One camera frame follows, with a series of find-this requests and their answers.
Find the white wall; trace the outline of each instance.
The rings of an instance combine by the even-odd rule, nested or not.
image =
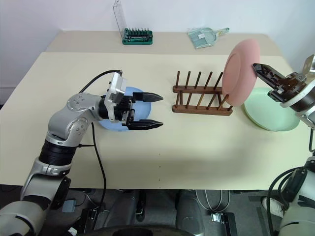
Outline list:
[[[0,0],[0,103],[59,29],[117,30],[113,0]],[[269,35],[293,69],[315,52],[315,0],[123,0],[130,27]]]

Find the tabletop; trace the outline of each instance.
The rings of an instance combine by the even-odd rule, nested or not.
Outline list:
[[[42,53],[0,111],[0,183],[24,184],[52,114],[95,75],[122,69],[128,86],[164,98],[152,104],[149,115],[164,125],[126,132],[95,125],[108,188],[267,189],[278,174],[303,165],[310,155],[305,124],[288,132],[267,131],[250,121],[242,106],[234,107],[229,117],[172,112],[177,71],[181,71],[180,84],[189,70],[194,84],[201,71],[200,85],[213,71],[212,86],[227,57]],[[261,56],[260,62],[285,75],[292,72],[281,56]],[[111,75],[102,77],[86,92],[102,95],[110,80]],[[255,86],[266,87],[259,79]],[[193,96],[190,103],[196,104],[198,99]],[[205,95],[203,102],[209,99]],[[82,143],[92,143],[91,128]],[[102,188],[93,147],[78,148],[72,163],[71,187]]]

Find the green plate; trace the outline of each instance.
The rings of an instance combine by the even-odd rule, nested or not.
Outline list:
[[[291,108],[283,108],[267,93],[270,88],[254,88],[244,103],[249,118],[260,127],[270,131],[289,131],[297,127],[300,119]]]

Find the pink plate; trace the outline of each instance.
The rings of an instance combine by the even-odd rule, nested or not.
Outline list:
[[[235,46],[228,57],[222,77],[222,92],[231,106],[242,105],[250,95],[257,76],[252,67],[259,63],[259,45],[246,39]]]

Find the blue plate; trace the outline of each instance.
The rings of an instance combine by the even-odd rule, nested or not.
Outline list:
[[[143,92],[142,90],[134,87],[126,87],[126,96],[132,96],[133,92]],[[136,101],[132,108],[134,109],[134,120],[146,119],[148,118],[151,112],[151,102],[143,102],[143,101]],[[115,131],[127,131],[127,126],[122,126],[122,122],[119,121],[118,123],[112,123],[110,120],[105,119],[99,121],[99,123],[106,129],[115,130]]]

